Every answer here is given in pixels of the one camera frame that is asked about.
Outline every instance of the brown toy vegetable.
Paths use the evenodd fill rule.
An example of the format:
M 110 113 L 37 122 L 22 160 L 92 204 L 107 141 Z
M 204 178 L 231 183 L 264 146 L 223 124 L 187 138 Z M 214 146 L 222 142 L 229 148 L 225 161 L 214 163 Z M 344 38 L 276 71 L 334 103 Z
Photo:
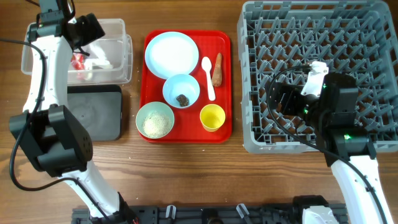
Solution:
M 214 67 L 213 78 L 211 78 L 211 82 L 213 86 L 220 86 L 223 82 L 223 71 L 221 70 L 221 61 L 223 60 L 223 56 L 221 53 L 218 53 L 216 64 Z

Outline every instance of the cup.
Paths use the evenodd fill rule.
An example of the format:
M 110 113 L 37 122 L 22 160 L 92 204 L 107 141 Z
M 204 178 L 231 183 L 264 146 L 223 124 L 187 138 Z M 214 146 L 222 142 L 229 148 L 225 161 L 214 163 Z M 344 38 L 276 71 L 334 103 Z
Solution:
M 200 122 L 206 131 L 215 132 L 225 122 L 225 111 L 215 104 L 206 105 L 200 111 Z

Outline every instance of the wooden table surface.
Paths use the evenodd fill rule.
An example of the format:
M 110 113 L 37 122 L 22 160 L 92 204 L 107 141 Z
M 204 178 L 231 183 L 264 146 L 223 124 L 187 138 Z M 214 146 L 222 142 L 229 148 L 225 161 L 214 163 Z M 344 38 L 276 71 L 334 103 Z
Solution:
M 125 130 L 113 142 L 94 143 L 94 161 L 104 178 L 129 205 L 236 205 L 291 202 L 296 195 L 322 195 L 344 202 L 337 181 L 319 152 L 254 155 L 243 148 L 241 69 L 236 24 L 244 1 L 94 1 L 76 0 L 77 15 L 121 18 L 132 37 L 134 68 L 122 86 L 129 108 Z M 390 1 L 397 19 L 398 3 Z M 0 0 L 0 37 L 22 40 L 39 8 L 24 1 Z M 155 29 L 206 29 L 227 33 L 233 58 L 233 133 L 223 144 L 159 145 L 138 134 L 133 114 L 139 109 L 144 39 Z M 0 43 L 0 223 L 69 223 L 73 208 L 84 203 L 66 184 L 41 192 L 13 186 L 8 173 L 15 139 L 10 116 L 20 114 L 27 99 L 30 76 L 21 72 L 22 46 Z M 398 222 L 398 153 L 377 156 L 382 187 L 393 219 Z M 36 172 L 21 150 L 17 178 L 28 186 L 51 181 Z

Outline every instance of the spoon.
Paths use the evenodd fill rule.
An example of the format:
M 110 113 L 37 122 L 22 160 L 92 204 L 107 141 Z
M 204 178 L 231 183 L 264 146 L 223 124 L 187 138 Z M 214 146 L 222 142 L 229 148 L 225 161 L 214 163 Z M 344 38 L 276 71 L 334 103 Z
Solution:
M 210 77 L 211 61 L 210 61 L 210 59 L 208 57 L 204 57 L 202 59 L 201 67 L 206 72 L 207 93 L 209 95 L 209 100 L 210 101 L 215 101 L 216 100 L 216 93 L 214 92 L 214 87 L 213 87 L 213 84 L 211 83 L 211 77 Z

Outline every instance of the rice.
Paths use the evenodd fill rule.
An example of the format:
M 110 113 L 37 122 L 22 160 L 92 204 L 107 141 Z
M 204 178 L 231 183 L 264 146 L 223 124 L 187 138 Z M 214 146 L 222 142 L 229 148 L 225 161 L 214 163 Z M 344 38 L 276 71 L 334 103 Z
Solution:
M 142 128 L 150 138 L 159 138 L 166 135 L 171 129 L 170 118 L 158 111 L 151 112 L 144 119 Z

